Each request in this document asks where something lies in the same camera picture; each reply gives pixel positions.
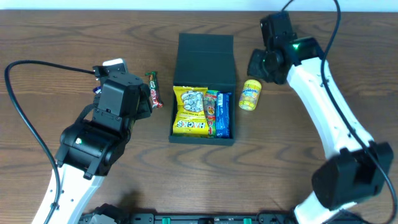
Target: blue packet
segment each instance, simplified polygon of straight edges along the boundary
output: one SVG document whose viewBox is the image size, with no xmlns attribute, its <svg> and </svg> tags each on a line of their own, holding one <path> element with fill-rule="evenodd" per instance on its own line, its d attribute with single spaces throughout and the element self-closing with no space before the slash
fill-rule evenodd
<svg viewBox="0 0 398 224">
<path fill-rule="evenodd" d="M 217 94 L 216 137 L 229 138 L 229 96 L 231 93 Z"/>
</svg>

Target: wooden table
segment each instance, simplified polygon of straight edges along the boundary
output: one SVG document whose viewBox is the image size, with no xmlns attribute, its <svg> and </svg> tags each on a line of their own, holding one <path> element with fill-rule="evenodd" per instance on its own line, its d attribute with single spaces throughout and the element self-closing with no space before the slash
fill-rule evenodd
<svg viewBox="0 0 398 224">
<path fill-rule="evenodd" d="M 263 48 L 259 19 L 268 12 L 1 11 L 0 65 L 32 59 L 91 69 L 124 58 L 144 77 L 159 71 L 164 107 L 138 121 L 132 141 L 88 204 L 128 211 L 249 212 L 288 210 L 312 191 L 324 162 L 306 109 L 287 85 L 263 84 L 253 112 L 236 108 L 233 147 L 170 144 L 172 80 L 178 34 L 234 35 L 237 94 L 247 80 L 255 48 Z M 334 12 L 291 12 L 299 37 L 325 47 Z M 398 148 L 398 14 L 343 13 L 328 61 L 334 79 L 361 124 L 378 142 Z M 92 76 L 38 65 L 12 70 L 27 116 L 55 154 L 61 132 L 92 102 Z M 51 166 L 7 95 L 0 79 L 0 223 L 30 223 L 47 189 Z M 398 186 L 398 160 L 390 177 Z M 357 206 L 371 221 L 391 211 L 382 194 Z"/>
</svg>

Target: red candy wrapper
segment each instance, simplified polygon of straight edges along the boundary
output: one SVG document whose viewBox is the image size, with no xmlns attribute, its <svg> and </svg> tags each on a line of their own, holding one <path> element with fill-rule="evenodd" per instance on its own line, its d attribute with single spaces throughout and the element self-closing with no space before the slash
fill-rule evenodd
<svg viewBox="0 0 398 224">
<path fill-rule="evenodd" d="M 150 96 L 152 97 L 152 108 L 161 108 L 163 107 L 163 102 L 160 99 L 159 95 L 159 84 L 157 83 L 156 78 L 157 72 L 147 72 L 145 76 L 149 78 L 149 89 L 150 89 Z"/>
</svg>

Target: box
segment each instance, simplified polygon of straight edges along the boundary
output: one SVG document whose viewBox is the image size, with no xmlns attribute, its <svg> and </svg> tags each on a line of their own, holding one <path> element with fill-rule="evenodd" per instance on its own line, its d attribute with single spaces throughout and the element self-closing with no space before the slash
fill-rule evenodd
<svg viewBox="0 0 398 224">
<path fill-rule="evenodd" d="M 177 99 L 174 95 L 169 141 L 172 143 L 232 146 L 235 142 L 236 89 L 233 36 L 180 34 L 173 84 L 175 86 L 208 87 L 209 90 L 232 93 L 229 101 L 230 137 L 221 139 L 173 136 L 173 124 L 177 114 Z"/>
</svg>

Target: white background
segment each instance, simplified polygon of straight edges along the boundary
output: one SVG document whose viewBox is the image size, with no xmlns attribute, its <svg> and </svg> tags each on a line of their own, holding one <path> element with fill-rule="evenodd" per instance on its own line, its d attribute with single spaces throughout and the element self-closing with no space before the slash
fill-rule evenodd
<svg viewBox="0 0 398 224">
<path fill-rule="evenodd" d="M 278 11 L 288 0 L 0 0 L 0 9 Z M 339 0 L 342 11 L 398 12 L 398 0 Z M 290 11 L 334 11 L 332 0 L 295 0 Z"/>
</svg>

